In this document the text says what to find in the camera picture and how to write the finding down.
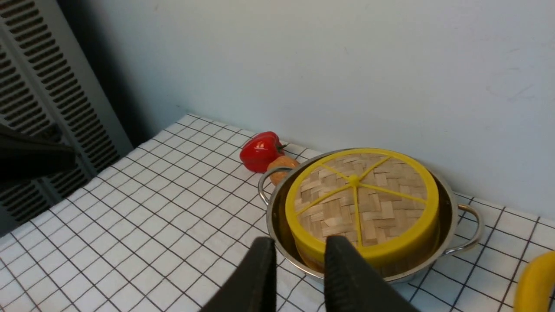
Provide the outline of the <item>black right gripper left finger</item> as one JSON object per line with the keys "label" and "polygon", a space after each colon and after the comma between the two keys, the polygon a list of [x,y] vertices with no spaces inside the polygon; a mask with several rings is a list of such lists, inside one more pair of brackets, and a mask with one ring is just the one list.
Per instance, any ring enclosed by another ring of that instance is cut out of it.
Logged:
{"label": "black right gripper left finger", "polygon": [[256,238],[236,270],[201,311],[275,312],[275,241]]}

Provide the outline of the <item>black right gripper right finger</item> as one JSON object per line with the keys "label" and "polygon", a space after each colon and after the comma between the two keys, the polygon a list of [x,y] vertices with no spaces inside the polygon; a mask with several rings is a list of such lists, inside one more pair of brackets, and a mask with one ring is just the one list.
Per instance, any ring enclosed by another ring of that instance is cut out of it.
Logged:
{"label": "black right gripper right finger", "polygon": [[324,297],[327,312],[416,312],[343,236],[326,239]]}

